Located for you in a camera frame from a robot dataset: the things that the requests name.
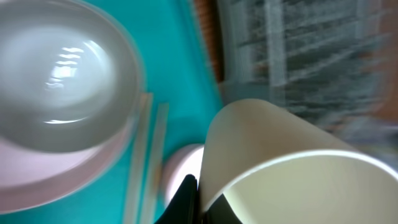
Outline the grey bowl with rice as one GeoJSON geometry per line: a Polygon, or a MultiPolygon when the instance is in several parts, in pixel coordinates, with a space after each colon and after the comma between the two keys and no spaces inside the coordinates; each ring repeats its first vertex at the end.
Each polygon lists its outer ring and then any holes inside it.
{"type": "Polygon", "coordinates": [[[138,118],[132,39],[85,1],[1,2],[1,136],[31,150],[88,149],[138,118]]]}

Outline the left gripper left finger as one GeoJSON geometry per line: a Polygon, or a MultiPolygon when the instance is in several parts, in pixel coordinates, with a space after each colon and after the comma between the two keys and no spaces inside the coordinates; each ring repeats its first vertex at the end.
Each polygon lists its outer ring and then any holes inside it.
{"type": "Polygon", "coordinates": [[[188,174],[176,194],[155,224],[196,224],[198,208],[198,181],[188,174]]]}

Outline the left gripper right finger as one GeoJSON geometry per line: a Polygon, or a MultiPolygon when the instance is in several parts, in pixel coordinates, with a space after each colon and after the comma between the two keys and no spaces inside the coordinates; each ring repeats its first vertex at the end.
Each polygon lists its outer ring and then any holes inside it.
{"type": "Polygon", "coordinates": [[[227,199],[221,194],[203,214],[202,224],[242,224],[230,207],[227,199]]]}

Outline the large white plate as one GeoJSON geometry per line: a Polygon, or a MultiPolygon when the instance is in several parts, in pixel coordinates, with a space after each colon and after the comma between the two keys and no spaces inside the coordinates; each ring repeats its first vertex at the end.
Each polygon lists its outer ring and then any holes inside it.
{"type": "Polygon", "coordinates": [[[1,138],[1,213],[45,205],[90,184],[120,158],[135,127],[129,121],[104,143],[76,152],[32,151],[1,138]]]}

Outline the white paper cup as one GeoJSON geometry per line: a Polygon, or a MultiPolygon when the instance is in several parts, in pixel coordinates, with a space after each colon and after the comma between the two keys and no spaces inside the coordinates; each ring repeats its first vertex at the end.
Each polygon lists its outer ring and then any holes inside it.
{"type": "Polygon", "coordinates": [[[397,172],[264,100],[228,104],[203,153],[200,211],[243,223],[397,224],[397,172]]]}

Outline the pink bowl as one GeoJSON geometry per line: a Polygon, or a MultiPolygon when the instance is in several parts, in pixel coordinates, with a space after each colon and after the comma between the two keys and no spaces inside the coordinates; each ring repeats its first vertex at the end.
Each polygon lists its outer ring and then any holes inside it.
{"type": "Polygon", "coordinates": [[[190,144],[177,150],[165,163],[162,169],[160,189],[167,207],[186,175],[200,178],[203,160],[203,144],[190,144]]]}

